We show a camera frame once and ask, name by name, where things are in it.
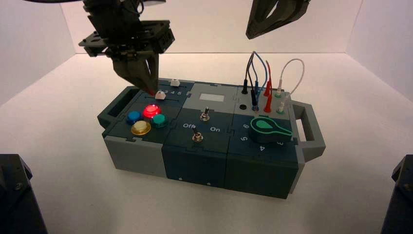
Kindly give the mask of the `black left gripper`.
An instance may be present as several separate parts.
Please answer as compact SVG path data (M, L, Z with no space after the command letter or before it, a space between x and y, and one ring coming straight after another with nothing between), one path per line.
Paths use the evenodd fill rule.
M78 45L90 57L112 58L118 76L154 95L158 91L159 55L175 41L170 21L107 19L93 20L92 24L95 30Z

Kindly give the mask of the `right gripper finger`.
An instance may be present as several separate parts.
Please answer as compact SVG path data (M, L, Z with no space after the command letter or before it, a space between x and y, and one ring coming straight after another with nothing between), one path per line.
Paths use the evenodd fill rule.
M257 38L263 34L275 30L277 20L272 17L277 0L253 0L249 20L246 28L248 39Z
M289 23L300 19L307 11L309 0L278 0L275 10L272 14L277 20L275 29L283 27Z

